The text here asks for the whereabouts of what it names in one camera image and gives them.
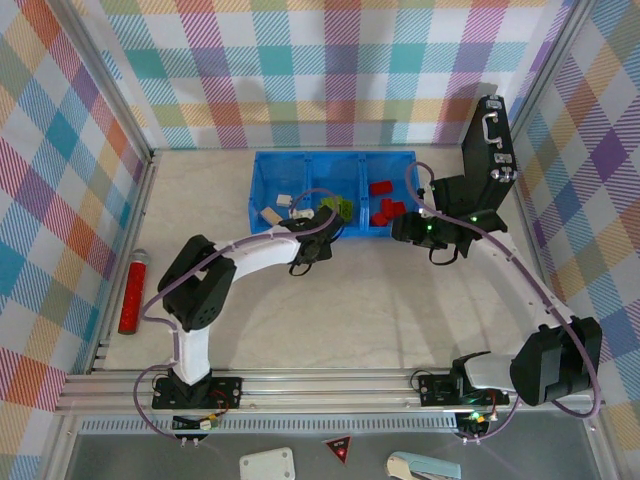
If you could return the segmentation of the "blue three-compartment plastic bin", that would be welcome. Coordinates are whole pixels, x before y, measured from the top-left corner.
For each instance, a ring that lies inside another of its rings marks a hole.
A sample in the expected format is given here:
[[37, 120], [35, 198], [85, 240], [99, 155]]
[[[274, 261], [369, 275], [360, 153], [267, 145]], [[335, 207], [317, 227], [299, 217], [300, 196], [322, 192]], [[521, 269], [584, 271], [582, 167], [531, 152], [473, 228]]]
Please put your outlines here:
[[[271, 207], [282, 218], [288, 208], [276, 205], [278, 194], [298, 198], [309, 189], [324, 188], [354, 203], [354, 219], [346, 223], [343, 237], [388, 237], [391, 223], [374, 227], [371, 217], [381, 212], [383, 198], [402, 201], [406, 213], [418, 204], [409, 193], [421, 186], [417, 170], [411, 172], [411, 184], [405, 182], [407, 167], [416, 160], [413, 151], [273, 151], [257, 152], [254, 159], [248, 199], [250, 231], [260, 233], [271, 227], [260, 211]], [[370, 196], [369, 184], [389, 180], [393, 192]]]

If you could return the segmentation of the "light blue white stapler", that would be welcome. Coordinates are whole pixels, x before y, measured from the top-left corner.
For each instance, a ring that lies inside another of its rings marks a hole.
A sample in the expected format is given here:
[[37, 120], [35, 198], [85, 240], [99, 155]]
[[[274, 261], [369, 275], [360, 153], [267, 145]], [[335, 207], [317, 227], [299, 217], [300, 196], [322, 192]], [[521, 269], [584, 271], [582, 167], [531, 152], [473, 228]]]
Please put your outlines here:
[[457, 463], [401, 451], [388, 457], [385, 471], [396, 480], [462, 480]]

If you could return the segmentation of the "aluminium extrusion frame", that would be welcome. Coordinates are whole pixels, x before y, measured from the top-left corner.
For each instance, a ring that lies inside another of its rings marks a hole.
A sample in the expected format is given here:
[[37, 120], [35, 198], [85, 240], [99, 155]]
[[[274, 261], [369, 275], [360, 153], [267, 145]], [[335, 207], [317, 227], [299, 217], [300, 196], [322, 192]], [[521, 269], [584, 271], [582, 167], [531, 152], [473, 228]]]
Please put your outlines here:
[[[151, 406], [153, 386], [157, 379], [167, 377], [169, 364], [153, 365], [142, 371], [100, 370], [97, 361], [108, 351], [115, 328], [116, 310], [122, 306], [128, 260], [135, 250], [143, 226], [144, 216], [157, 176], [159, 153], [152, 150], [142, 137], [132, 113], [116, 90], [115, 82], [89, 31], [71, 0], [50, 0], [54, 13], [69, 31], [79, 47], [89, 70], [106, 91], [116, 112], [124, 119], [125, 129], [134, 137], [135, 145], [143, 153], [145, 164], [142, 182], [135, 196], [134, 207], [128, 221], [122, 258], [116, 266], [115, 277], [106, 300], [99, 327], [91, 340], [89, 368], [84, 375], [71, 376], [62, 391], [57, 406], [61, 415], [118, 415], [138, 414], [147, 428], [164, 416], [195, 413], [187, 410], [154, 410]], [[424, 407], [420, 403], [418, 388], [410, 375], [402, 369], [249, 369], [215, 370], [215, 377], [240, 377], [242, 395], [238, 409], [231, 415], [341, 415], [385, 414], [414, 412]], [[510, 408], [524, 402], [513, 393], [509, 395]], [[578, 418], [592, 406], [590, 391], [562, 399], [569, 413]]]

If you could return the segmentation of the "small controller board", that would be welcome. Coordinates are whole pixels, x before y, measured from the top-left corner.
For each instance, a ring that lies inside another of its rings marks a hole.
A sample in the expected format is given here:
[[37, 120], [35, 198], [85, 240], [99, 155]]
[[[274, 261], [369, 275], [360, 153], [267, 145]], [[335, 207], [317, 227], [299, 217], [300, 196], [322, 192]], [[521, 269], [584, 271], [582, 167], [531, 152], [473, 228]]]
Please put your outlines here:
[[490, 419], [483, 414], [473, 411], [466, 413], [456, 413], [456, 425], [458, 432], [463, 436], [482, 436], [486, 434], [490, 427]]
[[210, 431], [219, 426], [219, 417], [215, 414], [202, 418], [188, 418], [184, 416], [172, 417], [173, 430]]

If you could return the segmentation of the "white plate with holes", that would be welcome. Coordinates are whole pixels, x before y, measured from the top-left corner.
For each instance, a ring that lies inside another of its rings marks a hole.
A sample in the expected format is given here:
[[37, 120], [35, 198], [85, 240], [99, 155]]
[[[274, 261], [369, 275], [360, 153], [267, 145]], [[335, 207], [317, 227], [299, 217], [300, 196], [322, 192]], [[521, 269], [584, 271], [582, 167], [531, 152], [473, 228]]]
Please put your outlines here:
[[295, 480], [293, 451], [283, 447], [244, 455], [239, 460], [240, 480]]

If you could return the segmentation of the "black red triangle sign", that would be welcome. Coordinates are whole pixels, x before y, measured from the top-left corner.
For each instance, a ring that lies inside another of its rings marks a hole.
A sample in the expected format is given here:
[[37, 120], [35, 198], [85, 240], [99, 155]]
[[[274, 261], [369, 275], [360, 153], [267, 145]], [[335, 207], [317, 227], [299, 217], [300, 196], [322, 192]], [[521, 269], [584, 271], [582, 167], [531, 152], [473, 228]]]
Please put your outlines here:
[[324, 441], [324, 444], [342, 465], [347, 464], [351, 443], [352, 437], [350, 435]]

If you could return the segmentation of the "red glitter toy microphone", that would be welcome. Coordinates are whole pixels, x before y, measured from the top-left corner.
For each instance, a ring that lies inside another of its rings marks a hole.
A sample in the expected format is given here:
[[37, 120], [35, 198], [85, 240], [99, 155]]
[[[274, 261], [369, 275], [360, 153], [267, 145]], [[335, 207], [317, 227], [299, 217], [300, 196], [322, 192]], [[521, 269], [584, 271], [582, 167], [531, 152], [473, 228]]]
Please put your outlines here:
[[144, 249], [132, 252], [118, 323], [120, 335], [133, 335], [138, 330], [148, 264], [149, 255]]

